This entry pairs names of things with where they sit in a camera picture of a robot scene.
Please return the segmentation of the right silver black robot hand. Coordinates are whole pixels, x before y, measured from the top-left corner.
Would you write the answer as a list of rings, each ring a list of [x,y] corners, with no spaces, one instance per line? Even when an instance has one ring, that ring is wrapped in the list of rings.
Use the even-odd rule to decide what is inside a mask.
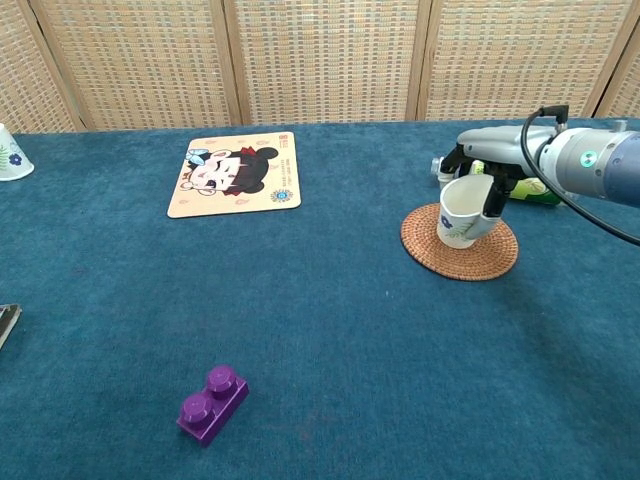
[[[466,248],[488,235],[501,220],[517,184],[535,174],[522,144],[534,155],[555,136],[552,127],[471,129],[433,163],[440,186],[438,236],[453,248]]]

